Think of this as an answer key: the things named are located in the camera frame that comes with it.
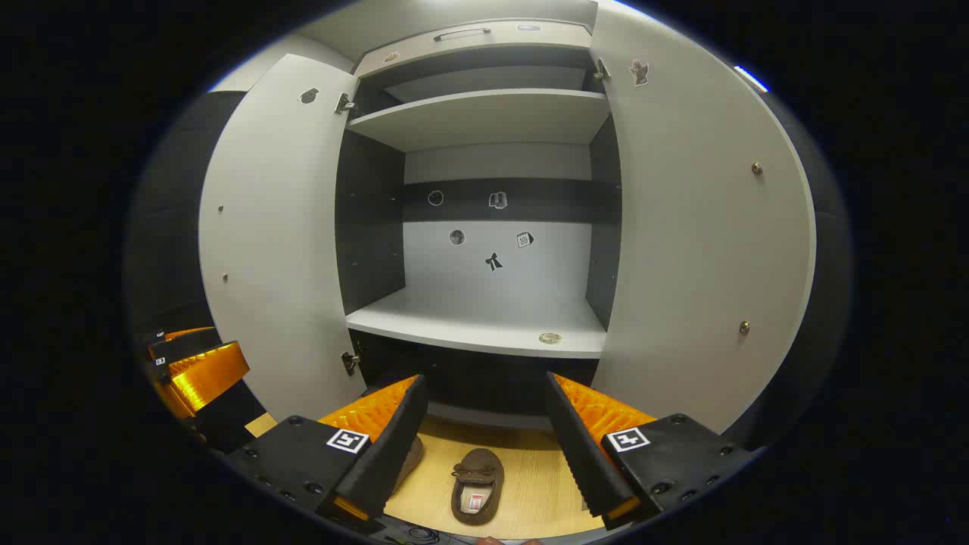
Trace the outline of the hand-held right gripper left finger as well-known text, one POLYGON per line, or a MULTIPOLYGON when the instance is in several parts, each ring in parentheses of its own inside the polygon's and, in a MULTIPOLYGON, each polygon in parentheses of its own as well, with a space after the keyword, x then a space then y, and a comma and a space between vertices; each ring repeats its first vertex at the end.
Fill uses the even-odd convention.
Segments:
POLYGON ((302 512, 368 523, 383 515, 427 406, 427 379, 413 375, 318 420, 291 415, 227 463, 302 512))

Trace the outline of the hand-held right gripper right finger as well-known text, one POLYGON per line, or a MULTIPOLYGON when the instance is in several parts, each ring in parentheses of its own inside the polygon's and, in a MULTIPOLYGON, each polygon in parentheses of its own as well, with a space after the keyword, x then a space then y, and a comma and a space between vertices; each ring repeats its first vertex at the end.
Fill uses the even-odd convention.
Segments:
POLYGON ((544 382, 572 478, 609 530, 693 503, 760 456, 683 413, 653 417, 553 372, 544 382))

